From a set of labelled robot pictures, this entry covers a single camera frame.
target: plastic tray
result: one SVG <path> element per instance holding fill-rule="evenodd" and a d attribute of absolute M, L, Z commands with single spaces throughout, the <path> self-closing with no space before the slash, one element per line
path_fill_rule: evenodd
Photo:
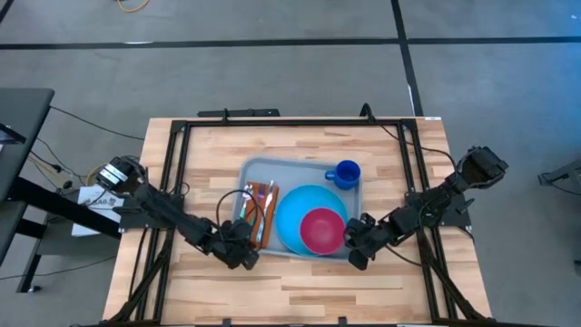
<path fill-rule="evenodd" d="M 345 204 L 350 218 L 358 218 L 361 213 L 361 181 L 348 191 L 337 188 L 332 181 L 325 180 L 325 172 L 335 168 L 337 163 L 318 163 L 307 160 L 290 160 L 268 157 L 253 157 L 246 161 L 240 171 L 238 188 L 242 189 L 247 182 L 259 182 L 268 184 L 273 180 L 279 187 L 278 203 L 293 189 L 303 185 L 320 185 L 332 190 Z M 242 207 L 241 196 L 236 198 L 232 219 L 239 219 Z M 276 230 L 276 225 L 271 228 L 271 236 L 266 248 L 261 253 L 277 254 L 297 258 L 311 258 L 328 261 L 346 261 L 349 249 L 343 246 L 333 255 L 328 256 L 303 256 L 294 253 L 282 244 Z"/>

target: pink bowl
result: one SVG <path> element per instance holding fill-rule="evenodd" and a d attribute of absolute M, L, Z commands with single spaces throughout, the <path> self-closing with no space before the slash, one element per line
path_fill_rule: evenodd
<path fill-rule="evenodd" d="M 335 253 L 343 244 L 343 219 L 327 208 L 309 211 L 300 222 L 300 239 L 307 249 L 319 255 Z"/>

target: gray floor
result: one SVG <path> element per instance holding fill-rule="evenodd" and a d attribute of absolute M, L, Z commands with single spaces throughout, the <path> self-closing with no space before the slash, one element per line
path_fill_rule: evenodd
<path fill-rule="evenodd" d="M 581 4 L 574 0 L 401 0 L 401 6 L 409 37 L 581 35 Z M 15 0 L 0 25 L 0 43 L 395 34 L 389 1 L 380 0 L 153 0 L 134 15 L 109 0 Z M 411 53 L 425 114 L 443 117 L 452 154 L 487 144 L 510 164 L 494 189 L 471 193 L 495 317 L 581 325 L 581 277 L 572 264 L 581 258 L 579 201 L 537 183 L 538 173 L 579 158 L 581 45 L 416 45 Z M 152 116 L 223 107 L 346 115 L 369 102 L 376 114 L 411 114 L 395 45 L 0 51 L 0 86 L 52 87 L 53 105 L 136 135 Z M 41 138 L 78 173 L 141 149 L 59 113 L 50 113 Z M 35 148 L 49 157 L 41 144 Z M 23 175 L 49 186 L 31 167 Z M 17 238 L 0 277 L 20 273 L 31 246 Z M 49 257 L 39 272 L 113 254 Z M 38 278 L 44 290 L 36 294 L 15 294 L 16 280 L 1 281 L 0 326 L 96 322 L 112 270 L 108 262 Z"/>

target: wooden table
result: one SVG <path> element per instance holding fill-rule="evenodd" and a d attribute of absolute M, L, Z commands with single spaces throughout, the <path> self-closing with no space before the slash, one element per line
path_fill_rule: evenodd
<path fill-rule="evenodd" d="M 145 137 L 142 164 L 149 167 L 154 185 L 159 185 L 161 179 L 171 121 L 152 119 Z M 448 151 L 440 120 L 418 118 L 418 126 L 423 146 Z M 396 133 L 395 128 L 388 128 Z M 412 146 L 409 154 L 415 164 Z M 192 129 L 189 142 L 184 181 L 191 190 L 184 210 L 214 217 L 218 199 L 235 188 L 242 163 L 254 155 L 323 162 L 355 160 L 362 171 L 362 209 L 375 217 L 402 205 L 407 191 L 399 143 L 377 126 L 202 127 Z M 452 173 L 445 156 L 424 152 L 424 157 L 432 186 Z M 420 185 L 417 166 L 413 169 L 418 179 L 416 185 Z M 231 215 L 232 200 L 224 202 L 221 217 Z M 490 315 L 472 241 L 458 228 L 440 230 L 450 276 L 477 310 Z M 104 319 L 115 314 L 127 300 L 141 234 L 142 231 L 134 230 L 123 235 Z M 163 238 L 160 237 L 158 249 Z M 415 237 L 396 250 L 419 261 Z M 215 258 L 200 254 L 176 234 L 169 276 L 162 324 L 222 323 L 222 318 L 232 318 L 232 323 L 337 323 L 339 316 L 346 316 L 349 323 L 429 322 L 421 269 L 387 250 L 380 251 L 364 272 L 348 263 L 268 255 L 262 255 L 251 271 L 229 270 Z M 435 275 L 434 280 L 440 315 L 446 316 Z M 154 281 L 150 294 L 155 294 L 156 287 Z M 151 317 L 152 312 L 153 296 L 149 296 L 145 317 Z"/>

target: blue mug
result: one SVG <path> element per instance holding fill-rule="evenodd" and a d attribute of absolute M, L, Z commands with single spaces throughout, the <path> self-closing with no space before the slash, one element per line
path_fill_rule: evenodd
<path fill-rule="evenodd" d="M 341 190 L 349 190 L 358 184 L 361 177 L 359 165 L 351 160 L 343 160 L 335 170 L 325 172 L 325 179 L 335 182 Z"/>

